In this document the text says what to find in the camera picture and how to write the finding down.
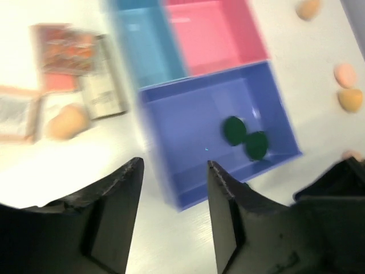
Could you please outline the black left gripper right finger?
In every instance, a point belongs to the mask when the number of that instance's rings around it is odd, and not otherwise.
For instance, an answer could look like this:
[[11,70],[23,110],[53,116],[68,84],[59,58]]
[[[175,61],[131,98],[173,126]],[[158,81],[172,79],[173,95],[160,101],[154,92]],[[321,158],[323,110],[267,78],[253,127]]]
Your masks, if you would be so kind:
[[208,163],[219,273],[363,273],[364,162],[337,162],[285,206]]

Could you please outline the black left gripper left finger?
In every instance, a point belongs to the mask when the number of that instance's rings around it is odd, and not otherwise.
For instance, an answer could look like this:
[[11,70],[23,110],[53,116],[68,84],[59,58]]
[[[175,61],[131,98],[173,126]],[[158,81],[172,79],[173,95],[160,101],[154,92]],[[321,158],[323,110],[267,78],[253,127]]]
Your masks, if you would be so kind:
[[43,207],[1,205],[2,273],[124,273],[142,158]]

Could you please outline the pink round powder puff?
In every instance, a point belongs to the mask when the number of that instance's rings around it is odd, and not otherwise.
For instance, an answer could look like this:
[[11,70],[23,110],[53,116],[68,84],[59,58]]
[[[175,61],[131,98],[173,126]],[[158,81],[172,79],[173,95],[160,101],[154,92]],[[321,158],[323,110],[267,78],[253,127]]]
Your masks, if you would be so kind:
[[334,77],[343,88],[352,88],[357,81],[357,74],[349,63],[340,63],[334,67]]

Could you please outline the dark green round compact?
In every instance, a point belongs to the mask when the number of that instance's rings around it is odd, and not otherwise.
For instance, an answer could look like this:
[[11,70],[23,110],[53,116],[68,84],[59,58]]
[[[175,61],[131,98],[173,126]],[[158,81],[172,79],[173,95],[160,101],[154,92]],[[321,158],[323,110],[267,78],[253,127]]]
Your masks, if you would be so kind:
[[222,134],[230,146],[237,146],[245,141],[247,128],[240,118],[229,116],[222,123]]

